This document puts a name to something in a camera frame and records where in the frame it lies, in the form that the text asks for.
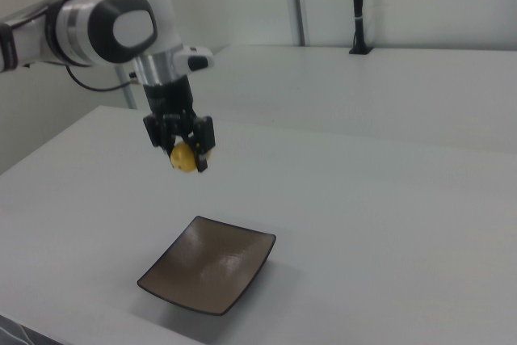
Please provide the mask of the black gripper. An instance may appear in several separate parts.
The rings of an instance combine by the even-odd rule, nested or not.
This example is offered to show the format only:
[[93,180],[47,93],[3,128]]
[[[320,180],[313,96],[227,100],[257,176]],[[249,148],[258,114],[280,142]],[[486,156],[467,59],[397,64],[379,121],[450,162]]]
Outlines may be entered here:
[[[187,145],[193,153],[195,168],[203,172],[208,168],[208,157],[216,146],[213,120],[211,116],[196,116],[193,96],[188,77],[181,77],[162,85],[144,85],[145,96],[151,113],[143,119],[149,139],[155,148],[170,156],[176,136],[186,136]],[[170,120],[179,122],[173,133],[165,124]]]

